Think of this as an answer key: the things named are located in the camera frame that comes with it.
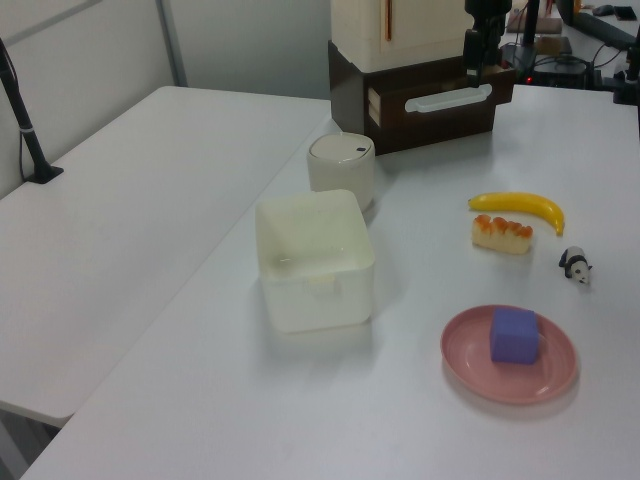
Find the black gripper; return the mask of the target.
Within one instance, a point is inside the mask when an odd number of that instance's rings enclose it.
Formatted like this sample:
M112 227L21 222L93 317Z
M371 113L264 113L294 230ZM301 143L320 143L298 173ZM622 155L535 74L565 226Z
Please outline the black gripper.
M498 63L499 43L503 35L506 14L512 8L511 0L465 0L464 9L473 18L473 29L465 32L463 65L469 87L477 88L483 65Z

